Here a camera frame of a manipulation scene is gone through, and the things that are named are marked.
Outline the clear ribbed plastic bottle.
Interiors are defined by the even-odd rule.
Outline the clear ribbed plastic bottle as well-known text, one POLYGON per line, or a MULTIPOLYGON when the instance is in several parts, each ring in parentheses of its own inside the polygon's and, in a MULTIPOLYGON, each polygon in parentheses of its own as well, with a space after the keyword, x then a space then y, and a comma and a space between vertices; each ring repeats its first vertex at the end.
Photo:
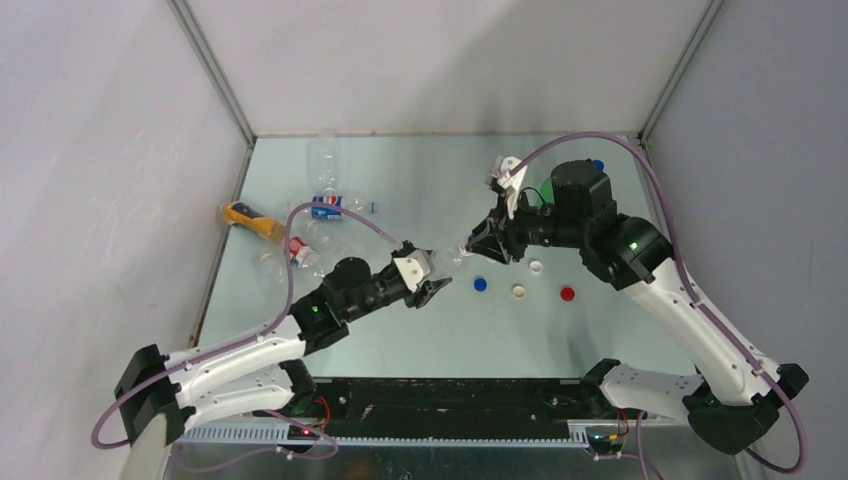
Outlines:
POLYGON ((458 253, 458 245, 429 252, 429 262, 434 274, 454 274, 466 265, 467 258, 458 253))

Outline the green plastic bottle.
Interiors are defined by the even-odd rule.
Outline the green plastic bottle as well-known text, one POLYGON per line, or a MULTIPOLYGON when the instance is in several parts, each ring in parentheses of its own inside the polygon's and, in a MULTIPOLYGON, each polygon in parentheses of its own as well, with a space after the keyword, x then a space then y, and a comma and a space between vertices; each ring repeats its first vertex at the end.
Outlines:
POLYGON ((552 204, 554 202, 552 178, 546 178, 538 187, 541 200, 544 204, 552 204))

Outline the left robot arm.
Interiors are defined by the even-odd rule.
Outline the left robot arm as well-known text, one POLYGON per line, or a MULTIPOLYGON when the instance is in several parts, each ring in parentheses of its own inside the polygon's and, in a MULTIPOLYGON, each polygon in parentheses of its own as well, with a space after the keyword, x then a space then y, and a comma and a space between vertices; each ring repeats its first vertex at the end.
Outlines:
POLYGON ((404 242, 378 272, 361 258, 347 257, 284 316, 238 340, 169 354, 155 344, 137 350, 114 390, 126 444, 134 444, 158 415, 170 445, 194 427, 236 414, 308 414, 316 390, 303 358, 346 337, 350 323, 395 302, 424 307, 467 255, 460 248, 425 250, 404 242))

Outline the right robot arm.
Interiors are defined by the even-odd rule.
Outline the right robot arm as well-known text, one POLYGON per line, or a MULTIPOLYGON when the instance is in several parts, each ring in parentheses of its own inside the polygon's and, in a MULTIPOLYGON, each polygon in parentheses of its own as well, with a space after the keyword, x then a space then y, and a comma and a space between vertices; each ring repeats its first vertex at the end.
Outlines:
POLYGON ((498 200, 467 250, 502 264, 519 261, 530 246, 577 250, 586 269, 650 313, 696 369, 675 376, 602 360, 582 378, 585 411, 606 418, 635 409, 684 422, 728 455, 762 438, 806 386, 806 372, 764 355, 683 281, 671 242, 648 220, 618 211, 609 177, 592 161, 557 165, 553 198, 539 206, 523 193, 525 173, 515 157, 496 160, 487 185, 498 200))

